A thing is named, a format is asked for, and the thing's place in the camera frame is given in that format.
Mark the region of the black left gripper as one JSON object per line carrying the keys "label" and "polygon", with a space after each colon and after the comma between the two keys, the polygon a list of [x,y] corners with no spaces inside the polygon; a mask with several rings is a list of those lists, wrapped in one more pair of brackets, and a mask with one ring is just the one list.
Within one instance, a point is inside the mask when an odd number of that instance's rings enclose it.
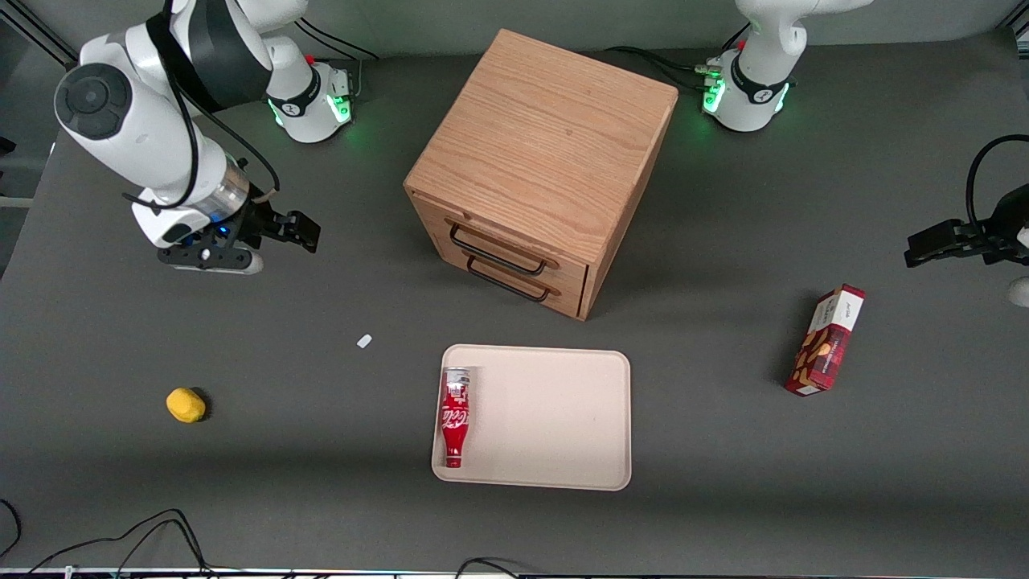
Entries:
{"label": "black left gripper", "polygon": [[[990,216],[990,238],[1004,259],[1028,265],[1028,184],[1004,195]],[[973,224],[962,220],[941,221],[908,238],[904,267],[912,269],[930,261],[980,257],[993,254],[990,242]]]}

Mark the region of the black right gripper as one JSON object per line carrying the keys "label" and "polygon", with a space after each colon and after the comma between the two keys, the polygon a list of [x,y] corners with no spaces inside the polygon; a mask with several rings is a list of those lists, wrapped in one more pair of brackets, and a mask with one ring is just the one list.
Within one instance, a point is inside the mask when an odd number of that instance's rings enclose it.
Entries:
{"label": "black right gripper", "polygon": [[229,246],[260,249],[268,240],[283,241],[316,253],[321,228],[301,211],[278,215],[271,202],[248,201],[229,219]]}

